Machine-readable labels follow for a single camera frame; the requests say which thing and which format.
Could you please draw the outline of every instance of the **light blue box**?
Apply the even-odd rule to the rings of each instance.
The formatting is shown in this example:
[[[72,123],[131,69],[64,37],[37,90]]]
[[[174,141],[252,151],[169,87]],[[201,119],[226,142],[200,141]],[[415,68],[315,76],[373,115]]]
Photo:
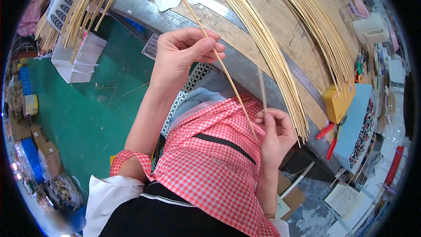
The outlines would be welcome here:
[[[361,127],[366,117],[366,111],[368,106],[368,101],[371,101],[374,104],[374,111],[376,110],[376,98],[374,97],[374,91],[371,84],[355,84],[355,96],[352,99],[350,107],[346,114],[348,118],[345,123],[342,125],[341,131],[339,133],[338,142],[336,143],[334,149],[334,155],[341,163],[341,165],[348,171],[355,174],[358,170],[358,167],[361,165],[362,159],[367,152],[368,146],[370,145],[371,138],[373,137],[374,130],[376,129],[376,121],[374,118],[373,126],[371,127],[371,132],[368,134],[368,141],[364,145],[364,152],[361,154],[357,162],[351,168],[350,166],[350,156],[354,152],[355,144],[357,143],[358,136],[360,135]]]

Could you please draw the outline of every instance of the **pink fabric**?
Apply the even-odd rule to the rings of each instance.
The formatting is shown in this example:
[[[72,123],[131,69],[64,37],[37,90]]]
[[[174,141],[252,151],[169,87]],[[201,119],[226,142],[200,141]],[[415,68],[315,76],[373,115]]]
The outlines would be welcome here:
[[[242,100],[254,119],[261,108],[250,98]],[[117,174],[124,160],[136,156],[149,180],[157,180],[213,218],[249,236],[279,236],[255,196],[265,131],[254,123],[253,128],[257,140],[238,100],[227,99],[189,116],[168,134],[152,176],[149,157],[135,151],[121,151],[110,175]],[[229,146],[192,137],[198,133],[233,142],[256,164]]]
[[[34,34],[35,27],[41,18],[40,0],[32,0],[26,8],[16,32],[22,37]]]

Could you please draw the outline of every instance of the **pliers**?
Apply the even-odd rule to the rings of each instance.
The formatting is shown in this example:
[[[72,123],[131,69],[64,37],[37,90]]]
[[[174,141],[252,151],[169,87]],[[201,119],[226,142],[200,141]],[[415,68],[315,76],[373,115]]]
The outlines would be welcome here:
[[[328,126],[326,126],[324,129],[322,129],[317,135],[316,139],[321,139],[325,134],[327,134],[330,130],[334,129],[335,135],[330,143],[328,153],[326,155],[326,159],[330,160],[332,157],[332,154],[334,152],[336,142],[338,142],[338,136],[339,132],[341,131],[341,126],[345,123],[346,119],[348,118],[348,115],[345,115],[344,118],[339,122],[339,124],[330,123]]]

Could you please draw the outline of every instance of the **person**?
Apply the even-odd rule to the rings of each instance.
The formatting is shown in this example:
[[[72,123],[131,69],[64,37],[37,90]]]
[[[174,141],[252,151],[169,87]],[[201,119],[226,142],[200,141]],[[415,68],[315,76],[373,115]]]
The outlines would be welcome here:
[[[84,236],[289,236],[287,223],[274,219],[278,168],[297,141],[282,110],[264,113],[242,94],[254,136],[236,97],[197,88],[172,117],[151,174],[155,144],[192,63],[215,62],[213,48],[226,56],[219,36],[207,33],[187,28],[159,37],[124,150],[109,178],[91,176]]]

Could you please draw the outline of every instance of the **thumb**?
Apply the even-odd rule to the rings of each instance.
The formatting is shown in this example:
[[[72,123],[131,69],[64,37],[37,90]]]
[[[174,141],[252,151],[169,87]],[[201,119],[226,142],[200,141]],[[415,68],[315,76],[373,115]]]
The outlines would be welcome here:
[[[195,61],[199,57],[205,55],[209,51],[213,50],[216,45],[214,38],[203,38],[198,40],[193,46],[186,50],[185,58],[188,61]]]
[[[276,133],[276,121],[273,115],[266,113],[264,116],[264,124],[266,127],[266,136],[277,137]]]

